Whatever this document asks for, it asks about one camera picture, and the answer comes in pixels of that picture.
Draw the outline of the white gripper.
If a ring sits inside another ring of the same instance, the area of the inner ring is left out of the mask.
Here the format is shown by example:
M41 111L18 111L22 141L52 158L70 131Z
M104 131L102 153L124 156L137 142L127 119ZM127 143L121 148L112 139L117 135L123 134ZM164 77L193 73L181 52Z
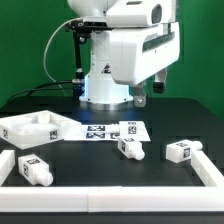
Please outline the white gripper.
M145 107L146 91L141 82L156 74L153 91L163 94L166 90L165 68L179 58L179 23L114 29L110 34L109 51L113 80L118 84L132 86L134 105Z

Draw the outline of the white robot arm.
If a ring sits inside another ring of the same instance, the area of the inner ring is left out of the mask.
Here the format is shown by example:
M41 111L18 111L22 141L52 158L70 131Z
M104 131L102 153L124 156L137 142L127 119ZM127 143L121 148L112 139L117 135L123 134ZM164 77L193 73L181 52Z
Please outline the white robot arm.
M145 81L162 93L180 53L177 0L67 0L76 46L91 40L80 104L98 110L146 105Z

